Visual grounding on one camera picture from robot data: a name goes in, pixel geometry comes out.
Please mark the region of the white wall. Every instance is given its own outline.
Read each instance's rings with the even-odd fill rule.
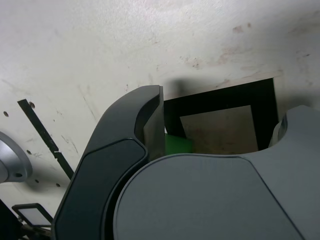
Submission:
[[[54,215],[69,183],[18,100],[75,169],[106,108],[143,85],[169,99],[277,77],[281,108],[320,109],[319,43],[318,0],[1,0],[0,131],[33,153],[34,175],[0,199]]]

